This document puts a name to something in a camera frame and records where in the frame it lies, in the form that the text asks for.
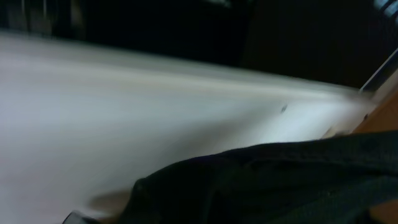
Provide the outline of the black shorts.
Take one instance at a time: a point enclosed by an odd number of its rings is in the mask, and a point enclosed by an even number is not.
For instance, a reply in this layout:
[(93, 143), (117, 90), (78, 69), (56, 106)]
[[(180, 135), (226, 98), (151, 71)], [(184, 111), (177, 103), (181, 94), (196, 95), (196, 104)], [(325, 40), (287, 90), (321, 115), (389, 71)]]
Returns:
[(261, 144), (139, 179), (120, 223), (371, 223), (397, 198), (397, 132)]

